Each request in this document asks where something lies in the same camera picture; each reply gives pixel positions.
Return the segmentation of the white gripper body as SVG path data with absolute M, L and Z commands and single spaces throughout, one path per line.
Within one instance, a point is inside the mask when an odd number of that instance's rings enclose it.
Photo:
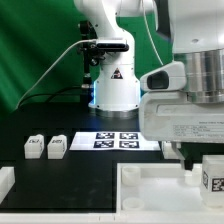
M 182 92 L 145 93 L 139 128 L 150 141 L 224 143 L 224 104 L 193 104 Z

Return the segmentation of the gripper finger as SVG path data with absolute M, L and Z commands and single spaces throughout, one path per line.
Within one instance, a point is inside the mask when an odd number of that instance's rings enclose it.
M 174 150 L 175 155 L 178 157 L 180 161 L 181 167 L 184 170 L 191 171 L 193 169 L 193 162 L 191 157 L 188 155 L 181 142 L 173 142 L 172 148 Z

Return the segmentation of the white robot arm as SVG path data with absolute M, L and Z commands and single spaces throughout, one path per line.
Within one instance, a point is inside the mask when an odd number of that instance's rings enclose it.
M 224 160 L 224 0 L 73 0 L 96 32 L 100 65 L 90 108 L 103 116 L 137 113 L 145 139 L 186 159 Z M 172 42 L 172 60 L 136 77 L 135 41 L 120 17 L 151 13 Z

